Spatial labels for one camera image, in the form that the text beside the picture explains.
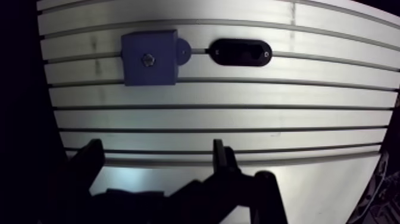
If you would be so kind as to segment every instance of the purple bracket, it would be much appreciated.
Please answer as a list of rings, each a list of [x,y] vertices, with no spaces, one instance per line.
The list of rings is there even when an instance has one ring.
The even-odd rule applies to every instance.
[[[192,55],[176,30],[130,33],[122,36],[121,46],[126,86],[175,85],[178,66]]]

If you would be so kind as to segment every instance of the bolt head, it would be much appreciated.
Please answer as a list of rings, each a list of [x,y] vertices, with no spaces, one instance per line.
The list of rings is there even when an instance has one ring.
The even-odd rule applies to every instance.
[[[155,58],[151,54],[145,54],[142,57],[143,65],[146,67],[151,67],[155,63]]]

